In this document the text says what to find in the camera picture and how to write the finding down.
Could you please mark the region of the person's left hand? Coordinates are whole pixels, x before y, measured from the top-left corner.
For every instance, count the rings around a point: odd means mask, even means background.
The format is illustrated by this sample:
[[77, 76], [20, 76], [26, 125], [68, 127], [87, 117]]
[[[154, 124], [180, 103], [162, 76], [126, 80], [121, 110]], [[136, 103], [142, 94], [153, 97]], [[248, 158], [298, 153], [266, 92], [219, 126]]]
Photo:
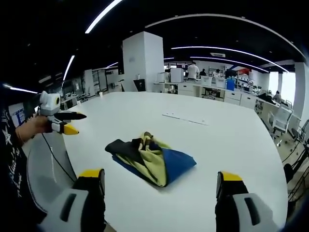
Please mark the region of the person's left hand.
[[51, 122], [45, 116], [35, 116], [29, 121], [29, 123], [31, 124], [34, 134], [52, 132]]

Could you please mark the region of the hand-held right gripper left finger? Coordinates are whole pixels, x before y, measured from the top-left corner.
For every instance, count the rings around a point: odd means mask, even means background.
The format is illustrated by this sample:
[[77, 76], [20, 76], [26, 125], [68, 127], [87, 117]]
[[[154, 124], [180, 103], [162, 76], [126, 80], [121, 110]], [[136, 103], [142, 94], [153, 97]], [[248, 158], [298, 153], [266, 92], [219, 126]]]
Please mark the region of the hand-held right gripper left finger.
[[105, 171], [86, 170], [51, 203], [39, 225], [41, 232], [103, 232]]

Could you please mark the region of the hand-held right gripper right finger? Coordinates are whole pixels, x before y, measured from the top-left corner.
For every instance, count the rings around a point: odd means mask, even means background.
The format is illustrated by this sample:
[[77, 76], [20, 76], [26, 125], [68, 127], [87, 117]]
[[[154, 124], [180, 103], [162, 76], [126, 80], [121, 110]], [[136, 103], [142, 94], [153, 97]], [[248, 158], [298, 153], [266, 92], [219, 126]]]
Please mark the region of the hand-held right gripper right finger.
[[255, 193], [247, 190], [242, 178], [219, 171], [215, 219], [217, 232], [278, 232], [272, 210]]

